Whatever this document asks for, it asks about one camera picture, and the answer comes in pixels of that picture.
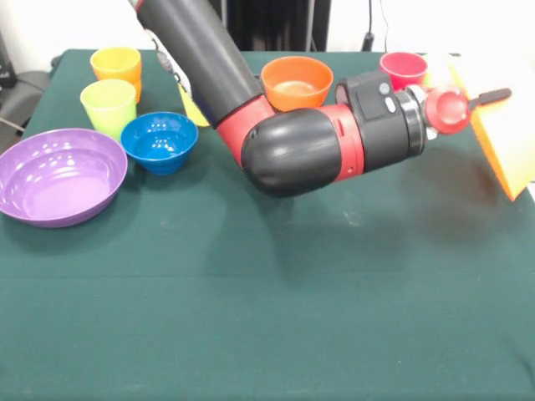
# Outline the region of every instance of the orange cup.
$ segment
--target orange cup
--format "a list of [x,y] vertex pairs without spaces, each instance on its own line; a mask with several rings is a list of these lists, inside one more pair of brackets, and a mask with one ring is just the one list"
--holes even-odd
[[333,71],[316,58],[287,56],[267,63],[260,78],[267,100],[280,111],[321,106],[333,84]]
[[136,48],[102,48],[93,53],[91,67],[98,80],[122,79],[135,87],[135,102],[141,98],[141,53]]

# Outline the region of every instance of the black cable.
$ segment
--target black cable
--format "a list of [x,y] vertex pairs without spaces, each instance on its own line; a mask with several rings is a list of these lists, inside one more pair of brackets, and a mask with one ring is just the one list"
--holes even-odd
[[368,33],[371,33],[371,27],[372,27],[372,25],[373,25],[373,23],[372,23],[373,20],[372,20],[372,17],[371,17],[371,14],[372,14],[372,12],[371,12],[371,2],[372,2],[372,0],[369,0],[369,1],[368,1],[368,12],[369,12],[369,26],[368,26]]
[[385,17],[385,10],[383,9],[383,0],[379,0],[379,5],[380,5],[380,8],[381,8],[381,15],[383,16],[383,21],[385,21],[385,25],[386,25],[386,32],[385,32],[385,53],[388,52],[388,49],[386,47],[386,39],[388,38],[388,30],[389,30],[389,26],[388,26],[388,21],[386,21],[386,17]]
[[373,20],[372,20],[372,7],[371,7],[372,0],[368,1],[368,11],[369,11],[369,26],[368,26],[368,32],[364,36],[364,41],[362,42],[362,49],[360,49],[361,52],[371,52],[371,48],[374,45],[374,39],[375,36],[372,34],[371,29],[373,27]]

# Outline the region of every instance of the blue bowl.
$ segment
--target blue bowl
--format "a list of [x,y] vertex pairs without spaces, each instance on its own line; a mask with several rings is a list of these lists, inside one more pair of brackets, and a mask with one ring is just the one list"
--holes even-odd
[[178,171],[199,139],[199,130],[185,115],[159,112],[130,121],[120,136],[126,154],[157,175]]

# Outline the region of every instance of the white wall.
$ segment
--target white wall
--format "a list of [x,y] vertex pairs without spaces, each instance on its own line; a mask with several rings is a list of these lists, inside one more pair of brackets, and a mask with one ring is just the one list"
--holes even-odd
[[67,48],[154,48],[127,0],[0,0],[0,29],[17,73]]
[[[372,0],[374,51],[385,49],[380,4]],[[508,47],[535,61],[533,0],[382,0],[382,4],[389,51],[499,54]],[[368,0],[333,0],[329,50],[360,49],[368,20]]]
[[[355,51],[368,29],[368,0],[333,0],[329,51]],[[389,50],[502,51],[529,54],[535,65],[533,0],[383,0]],[[373,50],[385,24],[373,0]],[[0,29],[18,73],[50,69],[67,48],[152,48],[127,0],[0,0]]]

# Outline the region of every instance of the pink cup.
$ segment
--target pink cup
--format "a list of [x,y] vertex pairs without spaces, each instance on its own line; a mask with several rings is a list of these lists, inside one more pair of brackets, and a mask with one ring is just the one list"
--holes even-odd
[[415,53],[386,53],[380,58],[379,68],[390,76],[394,91],[398,91],[408,85],[422,85],[427,62]]

